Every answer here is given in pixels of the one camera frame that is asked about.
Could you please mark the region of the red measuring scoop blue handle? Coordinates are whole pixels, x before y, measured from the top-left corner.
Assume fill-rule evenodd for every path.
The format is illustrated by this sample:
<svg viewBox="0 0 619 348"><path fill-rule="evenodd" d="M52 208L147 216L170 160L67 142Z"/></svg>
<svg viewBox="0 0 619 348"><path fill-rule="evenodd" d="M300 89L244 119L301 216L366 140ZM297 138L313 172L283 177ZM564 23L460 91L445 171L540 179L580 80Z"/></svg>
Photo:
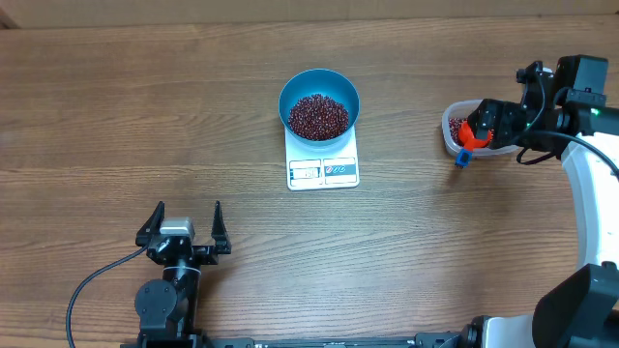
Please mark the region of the red measuring scoop blue handle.
<svg viewBox="0 0 619 348"><path fill-rule="evenodd" d="M485 148L493 138L493 131L490 130L486 139L476 138L467 121L463 121L458 129L457 139L460 143L460 150L456 156L456 167L465 168L473 159L476 149Z"/></svg>

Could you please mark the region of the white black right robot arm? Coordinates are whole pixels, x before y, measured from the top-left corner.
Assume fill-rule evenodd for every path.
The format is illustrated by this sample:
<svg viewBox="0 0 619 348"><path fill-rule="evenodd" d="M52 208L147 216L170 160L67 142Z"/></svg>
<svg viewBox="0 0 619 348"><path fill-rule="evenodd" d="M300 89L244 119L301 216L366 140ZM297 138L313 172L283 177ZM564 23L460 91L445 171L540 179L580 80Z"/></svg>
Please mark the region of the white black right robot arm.
<svg viewBox="0 0 619 348"><path fill-rule="evenodd" d="M456 165L478 152L518 147L560 160L573 194L577 269L529 315L482 317L465 347L615 347L618 344L618 111L606 104L608 61L589 55L540 61L516 73L520 102L481 100L460 124Z"/></svg>

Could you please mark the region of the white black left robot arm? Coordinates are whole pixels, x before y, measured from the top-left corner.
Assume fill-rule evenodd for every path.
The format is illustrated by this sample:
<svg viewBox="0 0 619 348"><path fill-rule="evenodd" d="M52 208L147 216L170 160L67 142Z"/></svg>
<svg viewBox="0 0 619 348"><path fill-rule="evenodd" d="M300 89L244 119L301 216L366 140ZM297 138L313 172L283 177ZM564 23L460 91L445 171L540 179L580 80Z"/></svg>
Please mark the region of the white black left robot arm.
<svg viewBox="0 0 619 348"><path fill-rule="evenodd" d="M160 202L138 230L135 243L163 267L162 276L137 291L134 308L139 316L138 347L211 347L205 333L195 327L201 268L217 265L231 252L221 204L215 204L210 246L193 242L189 217L166 217Z"/></svg>

